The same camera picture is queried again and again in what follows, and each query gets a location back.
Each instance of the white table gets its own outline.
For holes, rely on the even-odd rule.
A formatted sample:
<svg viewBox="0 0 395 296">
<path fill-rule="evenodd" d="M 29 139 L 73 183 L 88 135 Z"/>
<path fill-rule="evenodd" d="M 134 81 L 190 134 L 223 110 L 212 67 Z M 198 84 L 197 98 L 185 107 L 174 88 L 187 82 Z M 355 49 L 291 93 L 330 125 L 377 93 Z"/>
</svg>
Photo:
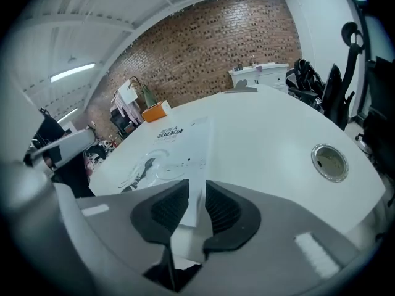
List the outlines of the white table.
<svg viewBox="0 0 395 296">
<path fill-rule="evenodd" d="M 342 234 L 357 226 L 385 191 L 372 164 L 344 132 L 308 105 L 270 87 L 258 93 L 216 94 L 143 123 L 94 172 L 90 188 L 95 195 L 119 193 L 119 181 L 149 151 L 159 129 L 206 115 L 214 119 L 209 179 L 293 200 Z M 314 168 L 311 151 L 320 143 L 346 157 L 344 181 L 328 181 Z M 198 253 L 208 236 L 207 229 L 177 229 L 173 252 L 202 261 Z"/>
</svg>

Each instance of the white fabric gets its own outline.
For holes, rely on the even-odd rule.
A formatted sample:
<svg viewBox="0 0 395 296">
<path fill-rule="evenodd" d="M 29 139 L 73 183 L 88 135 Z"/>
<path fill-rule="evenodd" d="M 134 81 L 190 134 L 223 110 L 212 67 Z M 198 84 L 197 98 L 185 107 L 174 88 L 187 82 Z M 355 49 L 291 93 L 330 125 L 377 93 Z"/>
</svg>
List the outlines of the white fabric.
<svg viewBox="0 0 395 296">
<path fill-rule="evenodd" d="M 123 112 L 125 111 L 133 124 L 139 125 L 144 121 L 143 117 L 140 114 L 140 108 L 135 101 L 133 101 L 130 104 L 126 104 L 125 101 L 122 99 L 122 96 L 119 93 L 117 93 L 115 95 L 114 102 L 118 107 L 118 110 L 121 113 L 122 117 L 125 117 L 125 113 Z"/>
<path fill-rule="evenodd" d="M 121 87 L 119 87 L 118 89 L 118 92 L 126 104 L 131 104 L 134 100 L 137 99 L 137 93 L 135 89 L 130 85 L 130 80 L 126 81 L 123 85 L 121 85 Z"/>
</svg>

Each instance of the white object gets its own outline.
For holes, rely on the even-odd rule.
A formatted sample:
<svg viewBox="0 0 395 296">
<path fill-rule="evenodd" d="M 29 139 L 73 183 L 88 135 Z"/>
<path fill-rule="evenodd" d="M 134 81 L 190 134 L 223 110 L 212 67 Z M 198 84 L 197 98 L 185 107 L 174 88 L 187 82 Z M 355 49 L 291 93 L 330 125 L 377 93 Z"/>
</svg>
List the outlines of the white object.
<svg viewBox="0 0 395 296">
<path fill-rule="evenodd" d="M 71 112 L 67 113 L 66 115 L 64 115 L 59 121 L 57 121 L 58 123 L 62 123 L 66 118 L 72 116 L 73 114 L 75 114 L 75 112 L 78 110 L 78 108 L 73 109 Z"/>
<path fill-rule="evenodd" d="M 131 104 L 137 99 L 137 93 L 134 87 L 131 86 L 130 80 L 127 80 L 118 89 L 119 94 L 122 96 L 123 101 L 127 104 Z"/>
<path fill-rule="evenodd" d="M 178 255 L 173 255 L 173 262 L 176 269 L 187 269 L 191 266 L 194 266 L 195 264 L 199 264 L 197 262 L 179 257 Z"/>
<path fill-rule="evenodd" d="M 93 173 L 90 188 L 95 195 L 119 193 L 119 182 L 151 148 L 158 130 L 202 116 L 212 117 L 215 125 L 208 179 L 292 200 L 341 234 L 357 226 L 385 191 L 372 164 L 343 131 L 308 105 L 268 86 L 257 93 L 205 97 L 143 123 Z M 311 151 L 322 143 L 337 148 L 347 159 L 349 173 L 344 181 L 328 181 L 315 169 Z M 179 228 L 172 239 L 174 253 L 204 261 L 201 246 L 185 244 L 196 234 Z M 196 229 L 200 239 L 209 237 L 210 224 Z"/>
<path fill-rule="evenodd" d="M 164 100 L 161 106 L 162 106 L 162 110 L 166 113 L 166 115 L 169 115 L 170 112 L 172 111 L 172 108 L 170 104 L 167 102 L 167 100 Z"/>
<path fill-rule="evenodd" d="M 306 232 L 296 236 L 295 243 L 321 278 L 329 279 L 340 272 L 340 266 L 315 241 L 311 233 Z"/>
<path fill-rule="evenodd" d="M 233 87 L 237 82 L 245 79 L 248 86 L 263 83 L 268 86 L 282 86 L 285 85 L 285 74 L 288 71 L 288 64 L 275 64 L 269 62 L 268 64 L 257 64 L 255 67 L 243 67 L 243 70 L 233 71 L 230 70 L 229 74 L 232 78 Z"/>
<path fill-rule="evenodd" d="M 70 75 L 73 75 L 74 73 L 82 72 L 84 70 L 91 69 L 93 67 L 94 67 L 94 63 L 93 64 L 88 64 L 88 65 L 84 65 L 84 66 L 81 66 L 81 67 L 77 67 L 77 68 L 74 68 L 74 69 L 70 69 L 70 70 L 67 70 L 66 72 L 58 73 L 57 75 L 54 75 L 54 76 L 51 77 L 51 82 L 55 82 L 55 81 L 60 80 L 60 79 L 62 79 L 64 77 L 66 77 L 66 76 L 70 76 Z"/>
<path fill-rule="evenodd" d="M 81 212 L 82 215 L 84 215 L 85 217 L 89 217 L 100 213 L 104 213 L 108 210 L 110 210 L 110 208 L 108 207 L 107 204 L 101 204 L 95 207 L 84 208 L 83 210 L 81 210 Z"/>
</svg>

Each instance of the black chair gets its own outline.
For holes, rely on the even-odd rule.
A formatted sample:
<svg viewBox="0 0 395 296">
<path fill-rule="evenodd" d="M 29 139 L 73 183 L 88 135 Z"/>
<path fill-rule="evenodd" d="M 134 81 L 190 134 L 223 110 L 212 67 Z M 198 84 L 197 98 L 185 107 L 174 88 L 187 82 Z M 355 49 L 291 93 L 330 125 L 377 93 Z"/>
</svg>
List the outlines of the black chair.
<svg viewBox="0 0 395 296">
<path fill-rule="evenodd" d="M 352 35 L 355 35 L 354 43 L 351 42 Z M 344 24 L 341 29 L 341 36 L 343 41 L 350 47 L 346 72 L 342 80 L 339 68 L 336 65 L 332 67 L 322 97 L 322 107 L 324 109 L 324 115 L 340 129 L 344 130 L 349 119 L 350 103 L 355 94 L 353 91 L 349 97 L 346 98 L 346 92 L 356 69 L 358 55 L 364 50 L 364 45 L 359 46 L 357 44 L 357 37 L 362 37 L 362 34 L 358 30 L 357 24 L 354 22 Z"/>
<path fill-rule="evenodd" d="M 395 62 L 380 57 L 367 63 L 367 76 L 372 103 L 364 120 L 362 140 L 372 150 L 380 171 L 395 180 L 395 87 L 393 81 Z"/>
<path fill-rule="evenodd" d="M 351 42 L 351 36 L 355 35 L 355 42 Z M 344 130 L 349 119 L 349 107 L 355 92 L 346 98 L 346 92 L 351 83 L 352 76 L 357 64 L 358 55 L 364 50 L 364 45 L 357 44 L 357 37 L 362 37 L 358 26 L 354 22 L 344 24 L 341 29 L 343 41 L 350 47 L 348 53 L 346 72 L 343 80 L 339 68 L 334 64 L 328 76 L 328 81 L 322 83 L 318 73 L 314 71 L 309 62 L 299 59 L 294 68 L 286 74 L 288 91 L 295 94 L 299 100 L 311 107 L 323 112 L 323 114 Z"/>
<path fill-rule="evenodd" d="M 130 119 L 127 114 L 123 117 L 118 109 L 111 111 L 111 123 L 113 123 L 119 131 L 122 139 L 125 139 L 129 136 L 129 134 L 136 128 L 134 125 L 131 125 Z"/>
</svg>

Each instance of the white cabinet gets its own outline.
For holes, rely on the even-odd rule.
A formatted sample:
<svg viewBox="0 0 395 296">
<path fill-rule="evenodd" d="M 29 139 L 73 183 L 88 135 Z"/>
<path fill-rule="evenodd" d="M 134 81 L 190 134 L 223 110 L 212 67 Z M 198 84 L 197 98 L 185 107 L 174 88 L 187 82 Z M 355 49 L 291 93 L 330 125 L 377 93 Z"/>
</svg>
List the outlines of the white cabinet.
<svg viewBox="0 0 395 296">
<path fill-rule="evenodd" d="M 257 88 L 258 92 L 260 92 L 263 87 L 267 87 L 268 85 L 265 84 L 265 83 L 258 83 L 258 84 L 247 85 L 247 86 L 250 86 L 250 87 L 253 87 L 253 88 Z M 273 88 L 273 89 L 276 89 L 276 90 L 279 90 L 281 92 L 284 92 L 284 93 L 288 94 L 288 86 L 286 84 L 281 84 L 281 85 L 278 85 L 278 86 L 270 86 L 270 87 Z"/>
<path fill-rule="evenodd" d="M 236 86 L 237 82 L 245 79 L 248 86 L 262 83 L 274 88 L 283 88 L 283 86 L 286 85 L 285 74 L 287 70 L 288 64 L 275 64 L 274 62 L 270 62 L 262 65 L 257 64 L 255 67 L 243 67 L 243 70 L 238 72 L 231 70 L 229 74 L 232 78 L 233 87 Z"/>
</svg>

